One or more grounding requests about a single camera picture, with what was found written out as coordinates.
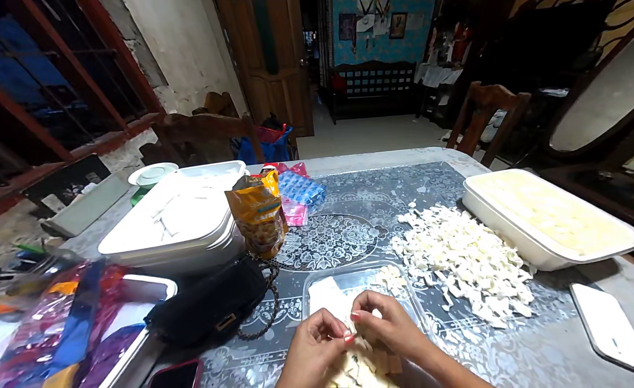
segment chain strap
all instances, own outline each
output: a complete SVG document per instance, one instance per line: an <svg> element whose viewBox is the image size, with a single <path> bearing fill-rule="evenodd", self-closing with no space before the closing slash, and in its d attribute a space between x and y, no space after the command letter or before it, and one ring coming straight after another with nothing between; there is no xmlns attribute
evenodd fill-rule
<svg viewBox="0 0 634 388"><path fill-rule="evenodd" d="M260 269L270 270L270 275L267 278L267 289L270 289L271 292L274 294L274 310L271 312L271 318L269 322L267 322L267 325L257 333L246 334L241 330L241 328L238 328L238 337L244 341L256 340L263 336L267 332L267 330L270 329L271 325L274 324L274 320L276 320L276 315L278 314L278 289L276 289L276 285L274 284L274 280L278 276L278 267L271 264L260 264Z"/></svg>

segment yellow snack bag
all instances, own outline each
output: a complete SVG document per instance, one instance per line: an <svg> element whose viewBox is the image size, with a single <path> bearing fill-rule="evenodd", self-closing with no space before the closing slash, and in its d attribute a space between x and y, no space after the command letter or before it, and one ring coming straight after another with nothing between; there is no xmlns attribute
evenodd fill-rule
<svg viewBox="0 0 634 388"><path fill-rule="evenodd" d="M288 224L281 208L278 172L243 176L226 191L231 214L251 253L271 259L283 244Z"/></svg>

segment tiled floor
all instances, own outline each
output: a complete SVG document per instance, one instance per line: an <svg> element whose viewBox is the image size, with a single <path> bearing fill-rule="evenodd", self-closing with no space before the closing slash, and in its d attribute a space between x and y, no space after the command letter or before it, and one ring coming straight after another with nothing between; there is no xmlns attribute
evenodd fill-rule
<svg viewBox="0 0 634 388"><path fill-rule="evenodd" d="M301 159L446 145L440 139L447 130L424 117L370 117L338 120L334 125L326 105L317 102L313 104L312 114L315 135L298 138ZM478 151L473 158L479 161L484 153ZM506 167L505 163L494 160L490 169L497 171Z"/></svg>

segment black handbag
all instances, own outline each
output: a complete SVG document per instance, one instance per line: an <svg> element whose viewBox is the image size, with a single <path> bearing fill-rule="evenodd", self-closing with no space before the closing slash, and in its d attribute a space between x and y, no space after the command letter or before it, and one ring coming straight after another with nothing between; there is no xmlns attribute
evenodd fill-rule
<svg viewBox="0 0 634 388"><path fill-rule="evenodd" d="M263 269L270 270L267 278L262 274ZM157 304L145 317L145 323L162 342L175 347L223 341L236 331L241 339L257 339L269 330L278 312L278 291L274 285L277 276L277 267L244 255ZM243 333L239 330L241 322L252 314L268 289L274 294L270 321L258 333Z"/></svg>

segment wooden bench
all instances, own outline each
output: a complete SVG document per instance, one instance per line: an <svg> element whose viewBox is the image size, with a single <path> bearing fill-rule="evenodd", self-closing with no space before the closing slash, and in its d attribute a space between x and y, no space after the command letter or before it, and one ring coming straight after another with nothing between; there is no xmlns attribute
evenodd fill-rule
<svg viewBox="0 0 634 388"><path fill-rule="evenodd" d="M331 69L345 80L345 91L330 90L331 120L407 115L416 112L415 63L368 61Z"/></svg>

